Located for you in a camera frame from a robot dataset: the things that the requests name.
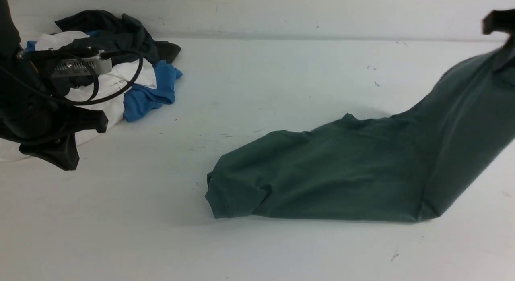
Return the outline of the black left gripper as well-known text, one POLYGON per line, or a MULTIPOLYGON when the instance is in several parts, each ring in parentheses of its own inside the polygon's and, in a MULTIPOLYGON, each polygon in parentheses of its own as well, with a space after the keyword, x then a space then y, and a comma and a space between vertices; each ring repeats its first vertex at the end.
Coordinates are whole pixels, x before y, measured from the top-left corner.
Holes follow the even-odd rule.
POLYGON ((42 159, 63 171, 79 163, 76 134, 95 130, 103 134, 108 118, 103 111, 74 106, 51 109, 29 108, 1 116, 1 139, 18 144, 22 155, 42 159))

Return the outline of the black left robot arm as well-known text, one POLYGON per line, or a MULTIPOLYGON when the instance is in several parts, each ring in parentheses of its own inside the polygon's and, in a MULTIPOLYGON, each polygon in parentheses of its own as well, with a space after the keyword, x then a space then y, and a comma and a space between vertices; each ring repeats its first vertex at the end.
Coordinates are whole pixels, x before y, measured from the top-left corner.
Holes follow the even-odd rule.
POLYGON ((74 171, 79 163, 75 134, 107 130, 104 112, 79 108, 51 97, 50 84, 34 65, 19 58, 20 33, 11 17, 8 0, 1 2, 1 138, 17 143, 19 151, 74 171))

